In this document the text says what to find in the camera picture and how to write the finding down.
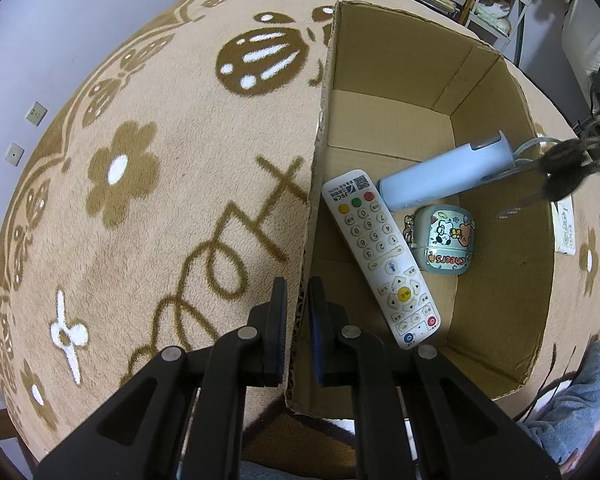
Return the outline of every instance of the white remote control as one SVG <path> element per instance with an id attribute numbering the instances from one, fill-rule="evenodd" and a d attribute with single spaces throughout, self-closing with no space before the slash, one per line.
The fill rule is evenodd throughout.
<path id="1" fill-rule="evenodd" d="M 420 269 L 368 174 L 345 173 L 322 197 L 371 287 L 398 345 L 411 348 L 440 327 Z"/>

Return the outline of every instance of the beige rug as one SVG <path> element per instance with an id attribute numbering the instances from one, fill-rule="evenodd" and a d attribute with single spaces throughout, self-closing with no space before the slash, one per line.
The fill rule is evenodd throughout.
<path id="1" fill-rule="evenodd" d="M 288 280 L 289 342 L 336 1 L 183 0 L 53 120 L 0 232 L 0 391 L 38 459 L 159 349 L 202 348 L 243 325 L 275 276 Z M 470 34 L 410 0 L 366 1 Z M 568 131 L 512 72 L 534 120 Z M 600 200 L 589 209 L 595 270 L 584 271 L 599 312 Z M 350 438 L 292 415 L 282 393 L 249 392 L 245 458 L 350 478 Z"/>

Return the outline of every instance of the qr code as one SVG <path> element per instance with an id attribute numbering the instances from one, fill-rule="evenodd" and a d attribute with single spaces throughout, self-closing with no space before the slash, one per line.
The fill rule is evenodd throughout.
<path id="1" fill-rule="evenodd" d="M 360 175 L 353 179 L 353 182 L 358 186 L 358 190 L 365 189 L 365 187 L 369 187 L 369 182 L 366 179 L 366 176 Z"/>
<path id="2" fill-rule="evenodd" d="M 342 200 L 343 198 L 349 196 L 351 193 L 356 192 L 356 186 L 353 184 L 353 180 L 349 180 L 344 184 L 340 184 L 339 186 L 333 187 L 329 190 L 329 195 L 333 198 L 334 202 L 338 200 Z"/>

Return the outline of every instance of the screw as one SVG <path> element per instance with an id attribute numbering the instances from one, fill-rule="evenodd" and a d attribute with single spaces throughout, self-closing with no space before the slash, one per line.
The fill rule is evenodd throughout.
<path id="1" fill-rule="evenodd" d="M 238 329 L 238 337 L 240 339 L 253 339 L 258 335 L 258 329 L 253 326 L 243 326 Z"/>
<path id="2" fill-rule="evenodd" d="M 360 330 L 355 325 L 345 325 L 342 327 L 342 335 L 347 339 L 355 339 L 362 334 L 362 330 Z"/>
<path id="3" fill-rule="evenodd" d="M 160 355 L 165 361 L 177 361 L 182 355 L 182 350 L 177 346 L 167 346 Z"/>
<path id="4" fill-rule="evenodd" d="M 431 345 L 420 345 L 418 346 L 418 355 L 423 359 L 433 359 L 438 355 L 438 351 Z"/>

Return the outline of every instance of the ladybug pattern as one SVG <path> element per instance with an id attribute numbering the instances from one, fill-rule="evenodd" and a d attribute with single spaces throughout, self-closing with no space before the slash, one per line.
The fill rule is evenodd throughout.
<path id="1" fill-rule="evenodd" d="M 216 77 L 230 92 L 246 97 L 272 92 L 298 76 L 306 63 L 310 46 L 302 38 L 292 17 L 281 12 L 260 12 L 253 19 L 265 25 L 248 30 L 229 40 L 218 53 Z M 333 6 L 315 7 L 314 23 L 322 26 L 322 43 L 331 37 Z M 311 28 L 306 29 L 312 43 L 318 40 Z M 318 73 L 308 80 L 309 85 L 322 82 L 324 66 L 318 61 Z"/>

